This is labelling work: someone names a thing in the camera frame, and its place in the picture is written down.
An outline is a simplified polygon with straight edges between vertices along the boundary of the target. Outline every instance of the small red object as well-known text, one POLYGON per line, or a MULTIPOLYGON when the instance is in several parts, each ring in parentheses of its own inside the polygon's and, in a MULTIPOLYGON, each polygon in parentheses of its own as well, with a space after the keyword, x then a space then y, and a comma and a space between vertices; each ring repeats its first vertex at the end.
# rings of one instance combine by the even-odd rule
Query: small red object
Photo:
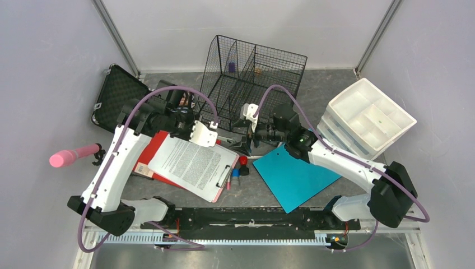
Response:
POLYGON ((247 158, 246 156, 244 156, 244 155, 241 156, 241 157, 239 157, 239 163, 240 163, 241 165, 246 165, 246 164, 248 164, 248 158, 247 158))

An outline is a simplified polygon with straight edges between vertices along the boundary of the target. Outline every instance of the wire mesh basket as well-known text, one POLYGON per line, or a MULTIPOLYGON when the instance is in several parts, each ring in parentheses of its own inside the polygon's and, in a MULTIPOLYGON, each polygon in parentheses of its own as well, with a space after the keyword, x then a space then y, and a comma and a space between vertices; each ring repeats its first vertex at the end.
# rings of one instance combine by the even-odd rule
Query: wire mesh basket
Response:
MULTIPOLYGON (((307 57, 253 43, 217 35, 209 46, 201 92, 215 104, 220 128, 236 133, 245 129, 233 127, 245 103, 259 104, 265 90, 274 84, 284 86, 297 97, 307 57)), ((271 120, 272 109, 292 103, 281 90, 272 90, 259 112, 259 121, 271 120)), ((199 112, 212 120, 211 108, 198 100, 199 112)))

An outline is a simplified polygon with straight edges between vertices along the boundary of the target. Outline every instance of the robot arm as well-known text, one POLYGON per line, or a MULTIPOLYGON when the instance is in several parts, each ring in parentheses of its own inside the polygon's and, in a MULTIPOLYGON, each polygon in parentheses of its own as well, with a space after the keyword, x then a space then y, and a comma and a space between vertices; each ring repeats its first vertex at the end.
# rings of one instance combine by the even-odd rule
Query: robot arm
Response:
POLYGON ((82 214, 85 203, 92 197, 94 200, 86 217, 115 236, 125 233, 131 225, 160 221, 168 210, 166 203, 158 198, 140 201, 120 199, 135 163, 155 133, 167 131, 171 136, 200 146, 214 146, 217 137, 216 125, 211 125, 210 130, 199 121, 199 115, 193 114, 190 110, 186 113, 177 110, 175 106, 156 98, 140 107, 132 124, 127 128, 118 151, 113 153, 113 148, 123 131, 123 123, 137 102, 138 100, 131 100, 123 107, 109 151, 91 184, 80 196, 72 196, 68 201, 69 208, 82 214), (112 154, 115 155, 114 161, 106 169, 105 166, 112 154), (106 173, 100 188, 93 195, 94 186, 104 169, 106 173))
POLYGON ((257 105, 250 104, 245 105, 241 111, 241 118, 249 126, 247 143, 243 143, 244 147, 250 147, 251 141, 254 143, 258 141, 285 142, 284 147, 292 157, 334 171, 365 190, 366 194, 333 198, 326 208, 331 210, 337 218, 342 221, 375 218, 388 227, 399 226, 413 202, 397 186, 373 172, 372 169, 377 168, 389 174, 417 197, 416 190, 403 165, 393 162, 387 166, 338 149, 338 152, 370 166, 370 168, 365 168, 336 154, 335 146, 329 141, 325 138, 323 138, 324 141, 318 140, 312 131, 302 127, 298 114, 290 105, 280 105, 274 109, 272 124, 257 123, 257 119, 252 117, 256 109, 257 105), (325 144, 331 145, 332 148, 328 149, 325 144))

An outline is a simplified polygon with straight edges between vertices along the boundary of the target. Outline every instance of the white paper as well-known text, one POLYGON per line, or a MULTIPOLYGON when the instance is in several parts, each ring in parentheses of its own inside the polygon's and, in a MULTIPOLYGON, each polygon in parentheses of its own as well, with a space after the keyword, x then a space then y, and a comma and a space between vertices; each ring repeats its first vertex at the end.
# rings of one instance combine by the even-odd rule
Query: white paper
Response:
POLYGON ((167 136, 148 168, 212 202, 229 178, 237 156, 219 145, 201 147, 167 136))

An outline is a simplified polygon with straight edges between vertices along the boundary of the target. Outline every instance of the blue marker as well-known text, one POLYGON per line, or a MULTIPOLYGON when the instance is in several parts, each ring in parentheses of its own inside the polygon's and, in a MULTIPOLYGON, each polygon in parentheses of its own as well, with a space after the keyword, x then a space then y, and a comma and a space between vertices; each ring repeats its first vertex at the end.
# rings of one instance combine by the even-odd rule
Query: blue marker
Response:
POLYGON ((239 169, 233 169, 232 170, 231 185, 239 186, 239 169))

